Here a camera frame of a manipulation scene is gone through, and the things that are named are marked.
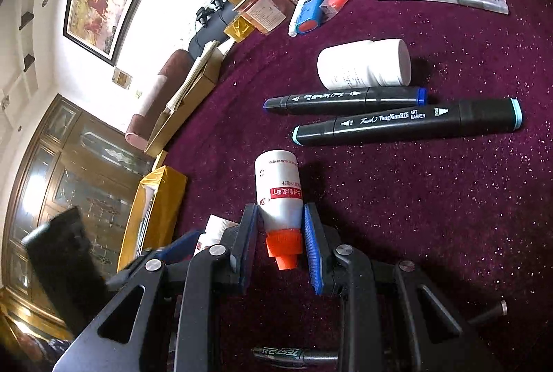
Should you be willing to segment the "white pill bottle red label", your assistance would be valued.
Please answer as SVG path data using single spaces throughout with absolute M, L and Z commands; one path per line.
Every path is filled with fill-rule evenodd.
M 204 232 L 198 238 L 193 255 L 197 255 L 201 251 L 219 244 L 224 232 L 236 226 L 238 226 L 236 222 L 220 218 L 216 215 L 210 215 Z

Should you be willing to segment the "clear-capped black pen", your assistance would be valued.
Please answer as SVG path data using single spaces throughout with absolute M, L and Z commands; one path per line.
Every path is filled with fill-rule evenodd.
M 337 365 L 336 351 L 317 351 L 298 348 L 257 347 L 251 350 L 254 357 L 274 366 L 301 368 L 316 365 Z

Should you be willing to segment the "white bottle orange cap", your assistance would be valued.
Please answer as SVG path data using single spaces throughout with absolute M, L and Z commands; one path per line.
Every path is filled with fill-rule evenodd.
M 279 270 L 295 269 L 303 252 L 304 207 L 297 158 L 282 149 L 266 151 L 255 160 L 255 178 L 268 255 Z

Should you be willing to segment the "white tray with yellow tape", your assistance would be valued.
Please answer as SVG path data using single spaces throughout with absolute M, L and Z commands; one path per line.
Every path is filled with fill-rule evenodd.
M 151 171 L 139 182 L 125 227 L 118 272 L 147 249 L 171 242 L 186 187 L 187 177 L 169 166 Z

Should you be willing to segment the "wooden cabinet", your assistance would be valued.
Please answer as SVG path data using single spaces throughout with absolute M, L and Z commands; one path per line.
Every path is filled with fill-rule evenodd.
M 78 207 L 94 264 L 103 277 L 113 276 L 136 189 L 152 163 L 119 130 L 62 96 L 54 98 L 19 164 L 3 230 L 1 306 L 18 326 L 45 337 L 70 337 L 21 240 Z

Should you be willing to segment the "papers in box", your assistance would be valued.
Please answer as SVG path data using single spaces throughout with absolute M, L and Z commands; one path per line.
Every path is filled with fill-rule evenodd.
M 181 105 L 181 102 L 191 91 L 194 83 L 200 78 L 202 73 L 206 73 L 209 67 L 214 67 L 216 72 L 209 73 L 209 76 L 213 76 L 215 81 L 217 81 L 219 76 L 220 64 L 222 63 L 222 53 L 219 50 L 220 42 L 211 41 L 208 42 L 203 49 L 203 52 L 197 58 L 190 71 L 187 74 L 187 77 L 178 91 L 175 92 L 174 96 L 171 97 L 170 101 L 166 104 L 165 112 L 169 115 L 173 114 L 178 107 Z

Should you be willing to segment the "long cardboard box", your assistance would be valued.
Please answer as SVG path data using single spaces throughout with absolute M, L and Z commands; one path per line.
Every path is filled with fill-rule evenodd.
M 209 67 L 206 73 L 202 73 L 200 78 L 194 83 L 191 91 L 187 94 L 178 109 L 171 115 L 165 112 L 161 113 L 161 124 L 154 127 L 152 136 L 145 149 L 145 153 L 151 157 L 158 156 L 174 134 L 181 128 L 185 121 L 192 115 L 196 108 L 215 88 L 217 81 L 209 73 L 216 72 L 214 67 Z

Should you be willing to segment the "blue-capped black marker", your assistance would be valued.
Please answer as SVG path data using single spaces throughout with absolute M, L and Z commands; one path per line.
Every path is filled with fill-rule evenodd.
M 274 97 L 264 102 L 263 109 L 278 115 L 346 116 L 422 106 L 427 101 L 426 88 L 352 88 Z

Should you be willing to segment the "light-blue-capped art marker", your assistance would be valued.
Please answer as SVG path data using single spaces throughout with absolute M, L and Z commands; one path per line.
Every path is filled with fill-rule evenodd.
M 522 124 L 516 99 L 480 99 L 299 125 L 291 139 L 298 146 L 345 146 L 512 133 Z

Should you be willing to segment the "white pill bottle lying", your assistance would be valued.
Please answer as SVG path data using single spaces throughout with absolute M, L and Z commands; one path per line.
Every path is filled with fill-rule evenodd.
M 402 39 L 362 40 L 320 51 L 317 72 L 325 88 L 408 87 L 412 63 Z

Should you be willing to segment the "blue stamp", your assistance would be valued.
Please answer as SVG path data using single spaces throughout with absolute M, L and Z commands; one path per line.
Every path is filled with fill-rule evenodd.
M 304 3 L 300 15 L 297 18 L 295 31 L 297 34 L 308 34 L 320 27 L 324 13 L 320 5 L 324 0 L 308 0 Z

